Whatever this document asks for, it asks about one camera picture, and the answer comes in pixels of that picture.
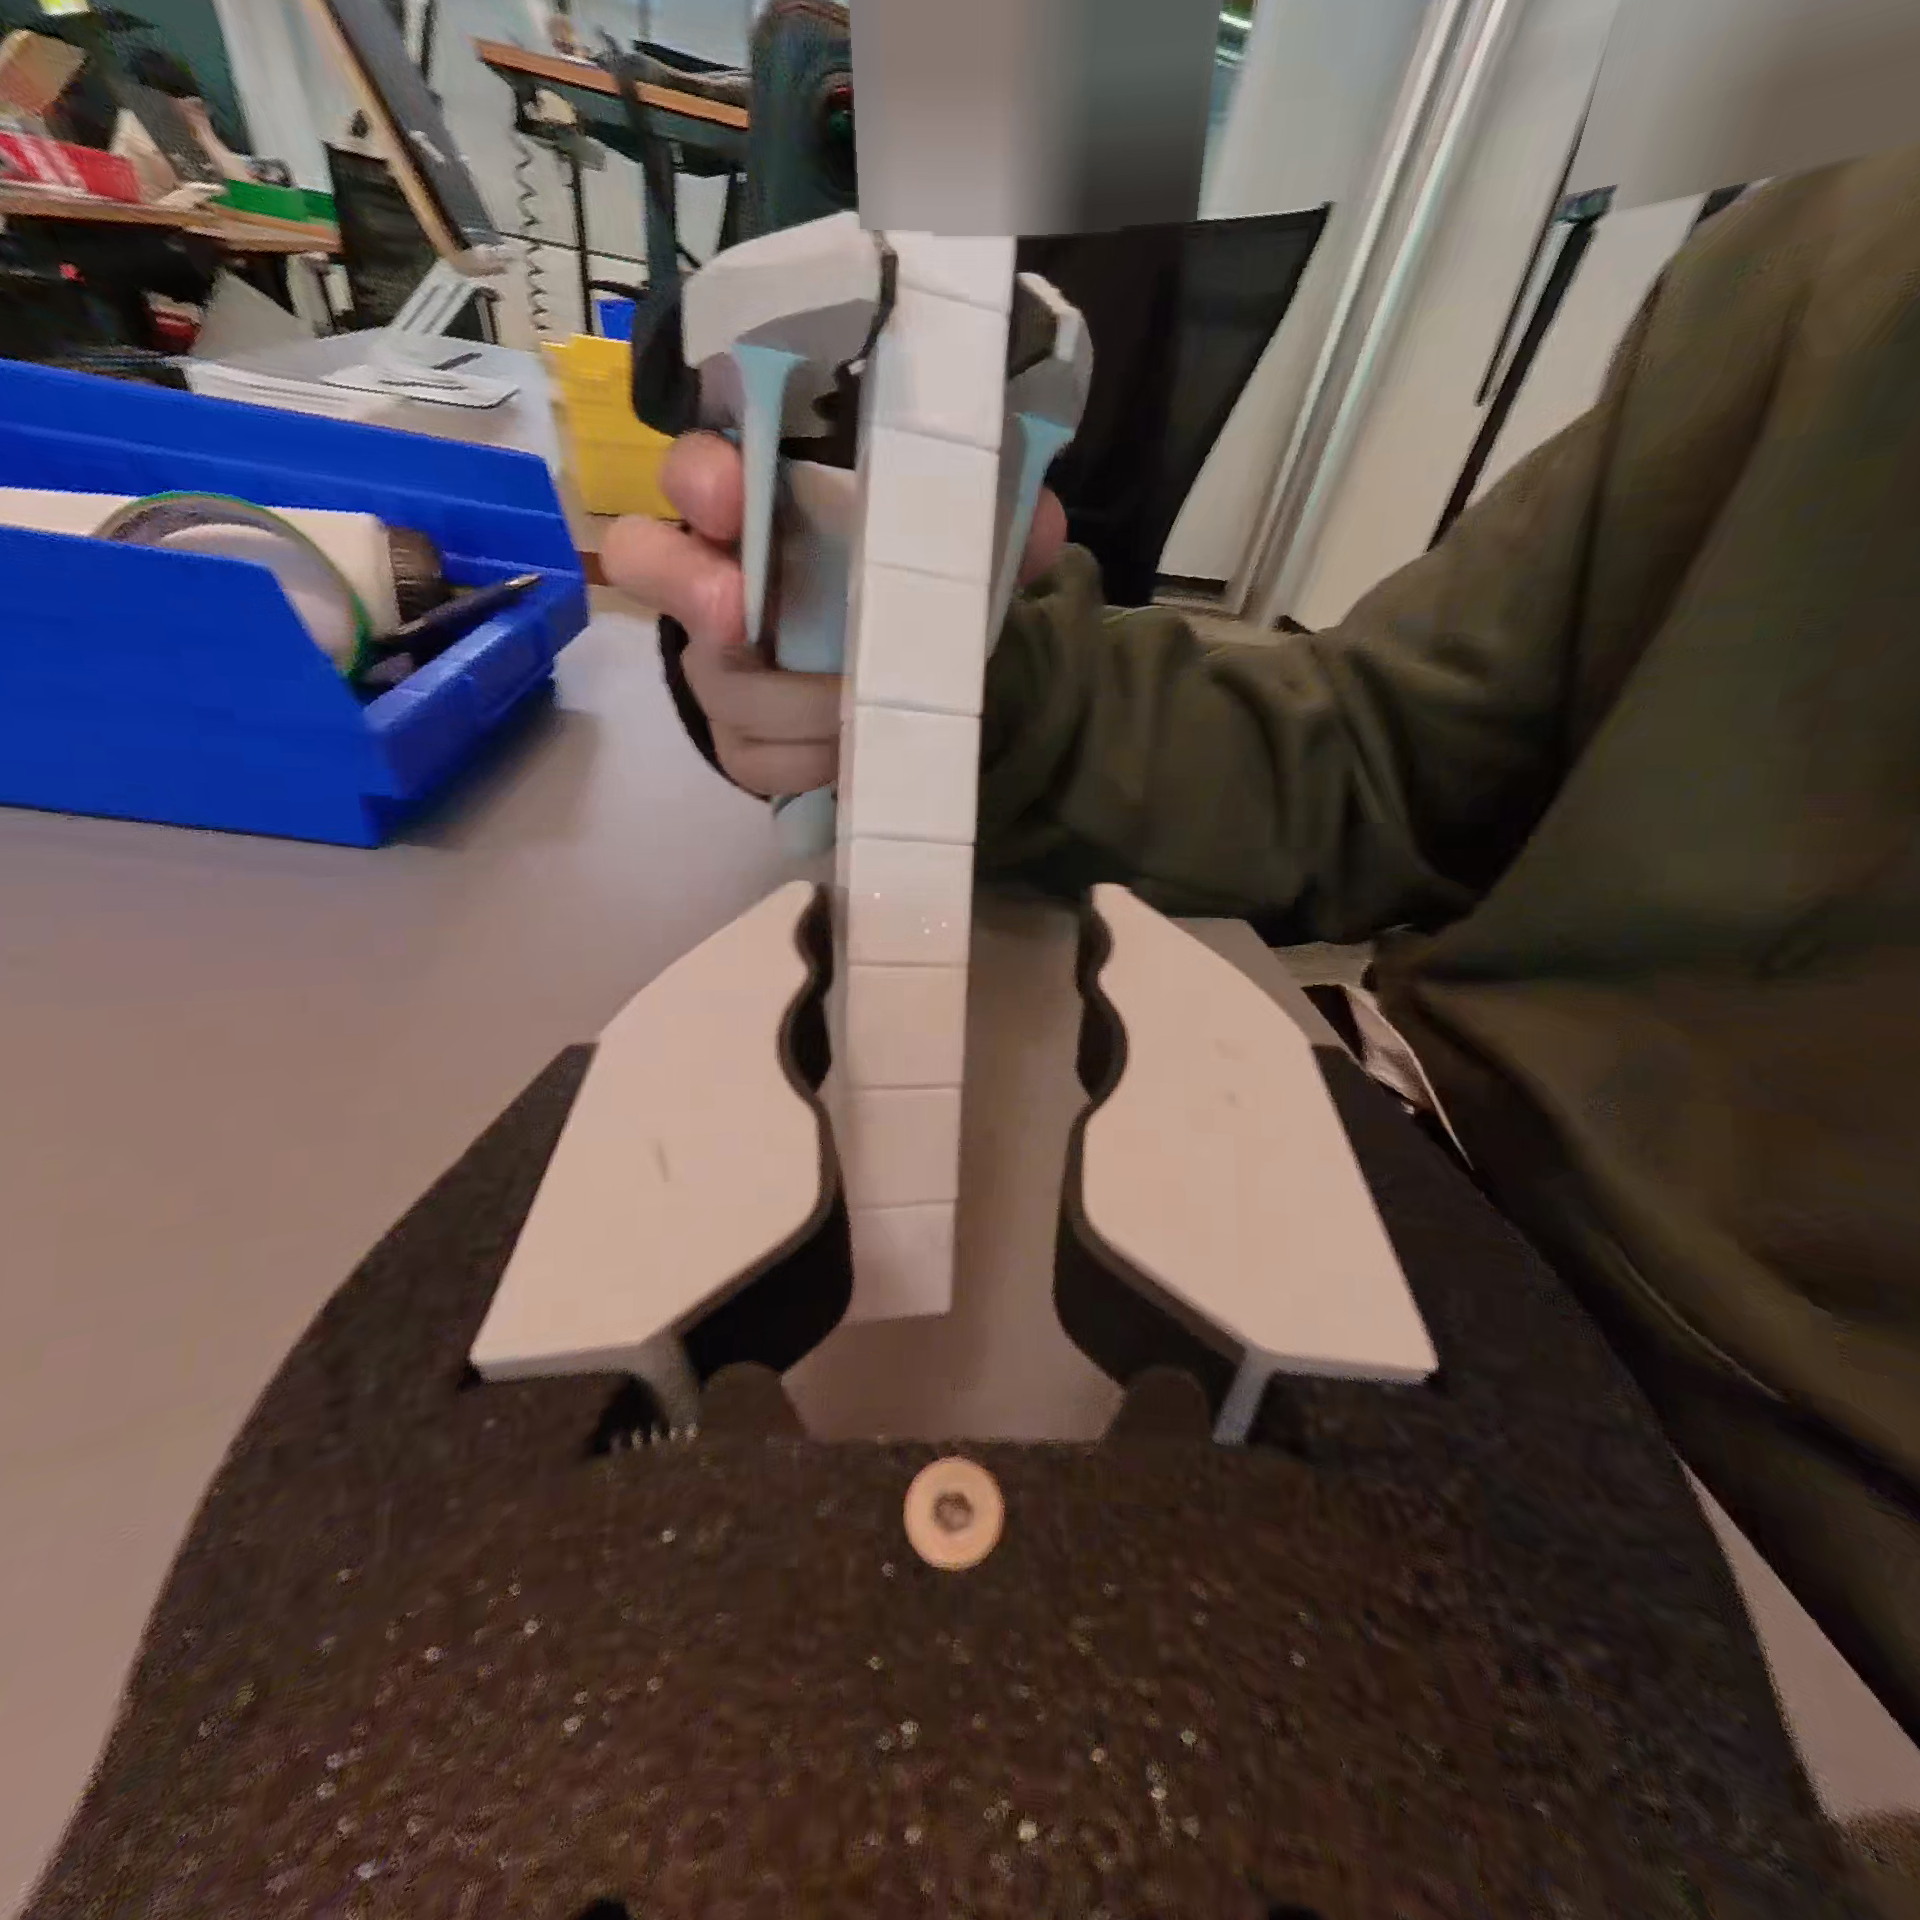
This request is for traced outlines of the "person's right forearm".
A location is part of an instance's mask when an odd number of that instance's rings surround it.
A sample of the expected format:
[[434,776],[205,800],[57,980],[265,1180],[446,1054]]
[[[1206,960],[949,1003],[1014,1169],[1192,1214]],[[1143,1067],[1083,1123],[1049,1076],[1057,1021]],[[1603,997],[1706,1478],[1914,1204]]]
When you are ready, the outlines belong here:
[[1915,150],[1666,262],[1597,405],[1327,630],[1016,604],[978,869],[1625,974],[1915,924]]

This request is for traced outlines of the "white cylinder tube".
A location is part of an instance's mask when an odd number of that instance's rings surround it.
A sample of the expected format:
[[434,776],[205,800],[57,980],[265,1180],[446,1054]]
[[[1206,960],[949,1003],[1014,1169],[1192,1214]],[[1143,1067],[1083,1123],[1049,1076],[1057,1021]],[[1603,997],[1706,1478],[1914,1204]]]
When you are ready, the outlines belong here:
[[[14,531],[90,537],[90,531],[106,513],[128,501],[133,496],[6,486],[2,523]],[[416,616],[422,608],[440,604],[446,582],[443,561],[440,548],[423,535],[390,525],[367,512],[270,510],[302,525],[351,571],[373,612],[375,635]],[[309,566],[302,555],[279,548],[273,539],[246,533],[198,531],[155,548],[264,566],[291,598],[307,633],[314,628],[323,640],[351,638],[346,600],[330,585],[330,577],[317,566]]]

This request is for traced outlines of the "black pen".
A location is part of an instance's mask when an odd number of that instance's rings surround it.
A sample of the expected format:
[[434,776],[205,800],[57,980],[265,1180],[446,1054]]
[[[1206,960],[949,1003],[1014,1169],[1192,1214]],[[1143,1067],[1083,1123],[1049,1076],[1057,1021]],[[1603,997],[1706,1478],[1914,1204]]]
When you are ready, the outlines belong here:
[[344,676],[354,688],[392,688],[433,665],[456,643],[494,616],[515,609],[521,598],[543,585],[545,575],[541,571],[527,571],[485,588],[463,588],[437,608],[406,619],[386,633],[360,640]]

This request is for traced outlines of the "person's right hand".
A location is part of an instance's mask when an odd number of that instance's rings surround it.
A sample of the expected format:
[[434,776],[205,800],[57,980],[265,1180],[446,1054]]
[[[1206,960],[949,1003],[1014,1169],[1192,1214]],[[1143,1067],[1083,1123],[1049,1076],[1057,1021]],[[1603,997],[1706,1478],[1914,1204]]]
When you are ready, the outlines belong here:
[[[663,459],[679,519],[630,517],[605,539],[608,585],[659,615],[663,672],[686,732],[712,766],[759,800],[837,784],[842,683],[784,672],[746,638],[742,459],[713,433],[679,439]],[[1089,792],[1089,734],[1071,717],[1073,688],[1059,595],[1011,608],[989,665],[981,720],[981,807],[1005,824],[1074,820]]]

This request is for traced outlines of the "wooden standing desk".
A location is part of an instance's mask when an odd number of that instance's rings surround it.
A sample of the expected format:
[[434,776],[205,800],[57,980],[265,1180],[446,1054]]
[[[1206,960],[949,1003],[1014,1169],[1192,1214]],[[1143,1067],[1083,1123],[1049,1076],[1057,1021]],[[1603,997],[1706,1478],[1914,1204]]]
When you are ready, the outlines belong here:
[[718,227],[712,239],[722,249],[738,239],[749,201],[751,76],[679,48],[639,39],[605,37],[599,52],[541,52],[504,39],[473,39],[477,59],[512,94],[518,152],[554,152],[568,188],[571,239],[536,229],[536,189],[519,161],[515,235],[529,246],[527,285],[536,332],[551,336],[541,253],[574,257],[584,329],[599,334],[605,296],[637,301],[639,285],[594,271],[585,174],[617,156],[640,174],[640,279],[662,269],[693,269],[705,256],[682,233],[682,177],[721,180]]

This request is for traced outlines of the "white segmented foam bar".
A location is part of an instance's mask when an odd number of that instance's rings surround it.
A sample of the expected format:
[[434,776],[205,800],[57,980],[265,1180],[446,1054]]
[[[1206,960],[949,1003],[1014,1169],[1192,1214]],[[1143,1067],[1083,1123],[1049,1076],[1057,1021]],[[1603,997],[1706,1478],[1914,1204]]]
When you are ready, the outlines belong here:
[[863,387],[837,779],[833,1127],[855,1323],[953,1305],[976,768],[1017,245],[891,231]]

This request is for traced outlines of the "yellow storage bin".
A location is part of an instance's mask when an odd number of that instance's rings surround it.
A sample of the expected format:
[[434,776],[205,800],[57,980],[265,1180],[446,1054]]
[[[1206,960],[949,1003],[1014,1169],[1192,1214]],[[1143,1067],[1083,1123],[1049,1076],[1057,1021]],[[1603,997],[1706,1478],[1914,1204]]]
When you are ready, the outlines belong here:
[[591,517],[674,521],[662,486],[670,437],[633,412],[633,345],[591,334],[543,343],[566,470]]

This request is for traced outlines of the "long wooden desk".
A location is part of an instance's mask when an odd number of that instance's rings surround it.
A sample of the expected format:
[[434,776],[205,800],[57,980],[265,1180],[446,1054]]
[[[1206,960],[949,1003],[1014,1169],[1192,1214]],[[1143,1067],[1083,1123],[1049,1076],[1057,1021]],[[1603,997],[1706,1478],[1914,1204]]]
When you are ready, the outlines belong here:
[[149,229],[192,235],[238,256],[325,256],[344,253],[344,239],[333,223],[302,223],[275,216],[250,216],[229,205],[160,205],[77,197],[33,182],[2,182],[2,214],[40,223],[83,223]]

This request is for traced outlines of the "black office chair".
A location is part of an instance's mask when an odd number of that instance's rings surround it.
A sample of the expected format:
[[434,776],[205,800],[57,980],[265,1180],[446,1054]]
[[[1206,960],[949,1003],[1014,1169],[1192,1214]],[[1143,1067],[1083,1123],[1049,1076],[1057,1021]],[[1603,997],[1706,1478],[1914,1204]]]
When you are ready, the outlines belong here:
[[1027,235],[1016,262],[1083,315],[1083,419],[1047,472],[1117,608],[1154,598],[1214,444],[1299,295],[1333,205]]

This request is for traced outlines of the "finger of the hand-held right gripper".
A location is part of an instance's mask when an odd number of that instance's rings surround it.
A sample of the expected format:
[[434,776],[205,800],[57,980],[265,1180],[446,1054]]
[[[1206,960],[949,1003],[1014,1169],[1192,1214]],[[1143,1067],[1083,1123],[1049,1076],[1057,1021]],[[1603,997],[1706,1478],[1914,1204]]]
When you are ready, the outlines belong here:
[[1096,350],[1089,321],[1045,276],[1021,271],[1006,343],[993,600],[1011,600],[1049,469],[1089,407]]
[[790,444],[858,429],[858,388],[897,304],[894,246],[853,211],[718,253],[685,285],[701,421],[742,454],[738,559],[751,645],[766,628]]

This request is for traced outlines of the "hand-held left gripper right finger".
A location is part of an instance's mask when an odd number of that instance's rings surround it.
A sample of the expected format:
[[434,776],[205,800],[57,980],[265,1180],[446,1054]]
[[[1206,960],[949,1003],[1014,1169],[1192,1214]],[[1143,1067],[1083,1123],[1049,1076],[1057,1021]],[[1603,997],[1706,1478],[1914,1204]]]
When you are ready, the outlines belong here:
[[1064,1331],[1121,1387],[1198,1382],[1247,1444],[1282,1377],[1417,1387],[1439,1352],[1319,1045],[1259,976],[1101,881],[1055,1256]]

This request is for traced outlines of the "wooden clipboard stand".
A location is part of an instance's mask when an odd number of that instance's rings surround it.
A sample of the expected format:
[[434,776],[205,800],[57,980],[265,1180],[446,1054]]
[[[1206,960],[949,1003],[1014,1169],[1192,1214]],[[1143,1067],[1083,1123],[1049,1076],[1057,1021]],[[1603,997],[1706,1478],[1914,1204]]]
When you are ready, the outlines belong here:
[[392,9],[307,1],[302,15],[365,126],[328,144],[353,321],[496,345],[496,281],[515,253]]

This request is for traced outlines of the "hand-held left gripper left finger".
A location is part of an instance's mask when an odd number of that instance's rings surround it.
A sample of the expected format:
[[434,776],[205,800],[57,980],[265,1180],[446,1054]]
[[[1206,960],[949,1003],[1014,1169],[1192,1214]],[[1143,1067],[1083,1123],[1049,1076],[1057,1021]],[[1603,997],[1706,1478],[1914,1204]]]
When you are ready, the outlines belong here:
[[625,1376],[670,1423],[735,1364],[790,1373],[851,1305],[824,1104],[833,913],[791,879],[605,1028],[470,1364]]

